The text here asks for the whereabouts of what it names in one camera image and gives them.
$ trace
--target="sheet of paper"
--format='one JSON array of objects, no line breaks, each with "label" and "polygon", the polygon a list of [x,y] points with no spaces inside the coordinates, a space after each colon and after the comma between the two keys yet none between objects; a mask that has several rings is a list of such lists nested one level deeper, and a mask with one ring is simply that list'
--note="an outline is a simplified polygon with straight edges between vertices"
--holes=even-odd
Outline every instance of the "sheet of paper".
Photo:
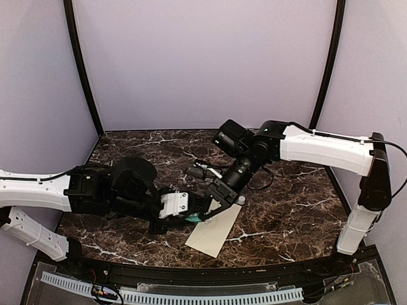
[{"label": "sheet of paper", "polygon": [[[219,203],[212,200],[210,210],[218,206]],[[199,222],[185,245],[216,258],[241,208],[240,205],[232,205],[229,209],[213,216],[210,221]]]}]

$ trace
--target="wall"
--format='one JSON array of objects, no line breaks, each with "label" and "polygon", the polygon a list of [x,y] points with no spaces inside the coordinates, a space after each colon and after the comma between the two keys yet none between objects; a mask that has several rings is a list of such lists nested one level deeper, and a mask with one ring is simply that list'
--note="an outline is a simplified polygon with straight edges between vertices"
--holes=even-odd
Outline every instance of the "wall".
[{"label": "wall", "polygon": [[[0,9],[0,167],[54,173],[81,164],[97,134],[83,96],[62,1]],[[57,211],[27,209],[54,229]],[[36,251],[0,231],[0,304],[20,304]]]},{"label": "wall", "polygon": [[105,130],[309,124],[335,0],[75,4]]},{"label": "wall", "polygon": [[[407,2],[347,1],[338,57],[318,129],[348,135],[381,132],[407,148]],[[388,148],[392,187],[407,175],[406,158]],[[359,178],[335,171],[350,202]],[[367,242],[376,243],[398,304],[406,304],[407,189],[394,199]]]}]

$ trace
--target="brown marble surface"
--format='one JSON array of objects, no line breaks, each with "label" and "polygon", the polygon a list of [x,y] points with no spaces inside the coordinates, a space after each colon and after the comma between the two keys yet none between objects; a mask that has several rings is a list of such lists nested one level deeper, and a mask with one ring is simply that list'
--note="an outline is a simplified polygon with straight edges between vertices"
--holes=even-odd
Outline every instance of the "brown marble surface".
[{"label": "brown marble surface", "polygon": [[[112,165],[123,156],[141,156],[157,168],[157,187],[203,195],[208,182],[183,171],[195,158],[231,163],[211,144],[213,134],[213,130],[107,132],[90,161]],[[193,226],[151,236],[143,220],[65,213],[58,233],[82,242],[87,257],[146,266],[246,267],[329,255],[347,216],[323,167],[282,161],[268,168],[275,174],[273,185],[264,191],[244,190],[246,203],[217,259],[185,245]],[[252,186],[269,179],[259,172]]]}]

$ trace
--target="black pole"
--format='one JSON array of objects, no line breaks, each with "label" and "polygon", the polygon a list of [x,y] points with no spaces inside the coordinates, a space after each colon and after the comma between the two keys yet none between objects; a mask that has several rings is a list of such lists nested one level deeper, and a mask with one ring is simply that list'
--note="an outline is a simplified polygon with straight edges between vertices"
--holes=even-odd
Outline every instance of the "black pole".
[{"label": "black pole", "polygon": [[72,5],[72,0],[64,0],[66,23],[68,26],[69,37],[71,38],[72,51],[74,53],[76,68],[78,69],[79,78],[81,80],[83,93],[85,94],[86,102],[95,125],[96,132],[99,136],[103,135],[103,127],[100,122],[99,114],[97,113],[95,100],[93,99],[90,89],[88,74],[86,73],[85,63],[83,61],[81,46],[79,44],[78,30],[76,28],[75,14]]},{"label": "black pole", "polygon": [[317,128],[318,120],[321,116],[322,108],[324,107],[326,93],[328,92],[329,82],[331,80],[333,66],[335,63],[336,52],[338,51],[339,38],[341,36],[343,16],[345,14],[345,2],[346,0],[338,0],[336,3],[336,13],[333,23],[331,44],[329,45],[324,76],[322,77],[317,102],[315,103],[314,113],[312,114],[312,119],[309,127],[310,129]]}]

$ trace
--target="robotic arm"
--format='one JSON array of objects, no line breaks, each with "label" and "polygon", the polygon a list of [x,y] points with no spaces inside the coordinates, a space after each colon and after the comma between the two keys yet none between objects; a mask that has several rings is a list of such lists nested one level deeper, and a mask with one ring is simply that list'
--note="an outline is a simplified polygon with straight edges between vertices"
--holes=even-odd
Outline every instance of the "robotic arm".
[{"label": "robotic arm", "polygon": [[[153,183],[156,170],[142,158],[122,158],[113,168],[79,166],[58,175],[0,170],[0,227],[55,261],[62,261],[78,255],[80,243],[47,230],[18,206],[94,215],[116,212],[148,220],[150,224],[185,224],[190,223],[187,217],[191,213],[199,213],[200,220],[206,220],[231,207],[262,166],[280,160],[333,166],[362,176],[361,195],[338,239],[339,253],[352,255],[377,217],[390,205],[387,153],[379,133],[373,133],[371,138],[345,137],[279,121],[267,121],[253,133],[228,120],[212,141],[236,160],[223,175],[209,169],[214,180],[202,200],[191,192],[158,191]],[[102,169],[90,169],[95,166]],[[209,211],[212,200],[221,206]]]}]

